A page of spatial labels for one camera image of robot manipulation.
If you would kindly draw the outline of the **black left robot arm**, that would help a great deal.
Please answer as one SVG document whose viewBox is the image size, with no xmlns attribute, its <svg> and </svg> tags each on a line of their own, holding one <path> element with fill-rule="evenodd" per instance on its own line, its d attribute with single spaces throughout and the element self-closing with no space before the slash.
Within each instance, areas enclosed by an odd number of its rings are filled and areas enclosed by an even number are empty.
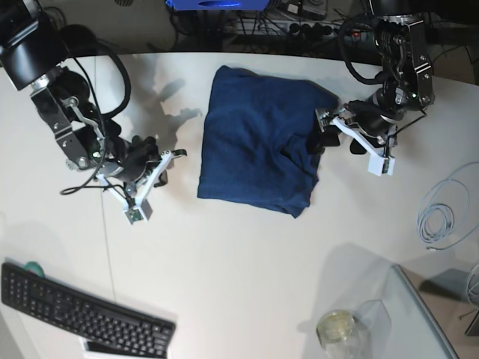
<svg viewBox="0 0 479 359">
<path fill-rule="evenodd" d="M 366 78 L 353 66 L 347 54 L 345 37 L 356 26 L 365 25 L 373 32 L 382 69 Z M 427 55 L 424 18 L 416 1 L 369 1 L 367 11 L 343 23 L 337 35 L 338 48 L 346 68 L 363 85 L 377 90 L 366 100 L 345 103 L 336 110 L 317 110 L 317 125 L 307 141 L 310 154 L 322 154 L 327 147 L 340 144 L 341 130 L 333 119 L 343 120 L 365 142 L 354 139 L 350 152 L 363 155 L 369 149 L 387 156 L 402 132 L 398 126 L 408 111 L 425 118 L 426 109 L 435 100 L 433 65 Z"/>
</svg>

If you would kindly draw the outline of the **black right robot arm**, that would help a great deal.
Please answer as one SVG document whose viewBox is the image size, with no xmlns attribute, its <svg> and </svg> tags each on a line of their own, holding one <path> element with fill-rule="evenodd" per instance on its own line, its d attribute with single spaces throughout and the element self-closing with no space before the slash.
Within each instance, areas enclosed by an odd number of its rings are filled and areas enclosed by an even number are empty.
<svg viewBox="0 0 479 359">
<path fill-rule="evenodd" d="M 108 56 L 120 73 L 124 95 L 111 111 L 100 110 L 86 72 L 63 64 L 88 54 Z M 129 104 L 131 81 L 119 56 L 89 28 L 58 28 L 38 1 L 2 1 L 1 66 L 17 90 L 31 87 L 31 101 L 74 169 L 93 170 L 94 180 L 115 178 L 132 195 L 162 161 L 154 138 L 120 136 L 113 119 Z"/>
</svg>

